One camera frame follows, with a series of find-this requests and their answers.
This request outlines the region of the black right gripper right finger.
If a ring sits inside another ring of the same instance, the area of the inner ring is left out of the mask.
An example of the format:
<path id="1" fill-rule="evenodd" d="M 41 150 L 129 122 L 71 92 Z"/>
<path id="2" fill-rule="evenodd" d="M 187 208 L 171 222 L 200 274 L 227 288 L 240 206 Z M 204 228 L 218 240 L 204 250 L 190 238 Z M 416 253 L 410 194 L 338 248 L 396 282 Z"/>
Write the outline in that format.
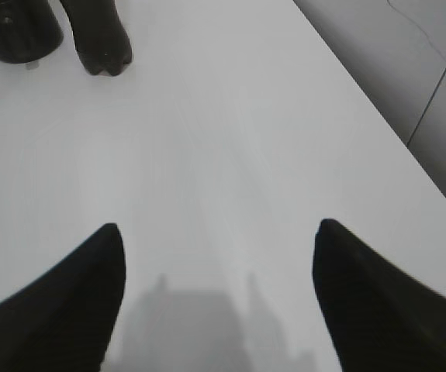
<path id="1" fill-rule="evenodd" d="M 446 297 L 335 219 L 320 222 L 312 278 L 343 371 L 446 371 Z"/>

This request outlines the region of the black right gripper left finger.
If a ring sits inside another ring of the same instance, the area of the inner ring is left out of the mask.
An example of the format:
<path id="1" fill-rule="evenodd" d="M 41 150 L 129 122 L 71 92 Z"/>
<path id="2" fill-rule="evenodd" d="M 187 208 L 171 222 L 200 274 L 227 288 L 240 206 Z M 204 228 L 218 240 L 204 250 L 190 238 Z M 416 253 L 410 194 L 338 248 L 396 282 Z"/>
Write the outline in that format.
<path id="1" fill-rule="evenodd" d="M 106 223 L 0 302 L 0 371 L 99 371 L 125 283 L 123 239 Z"/>

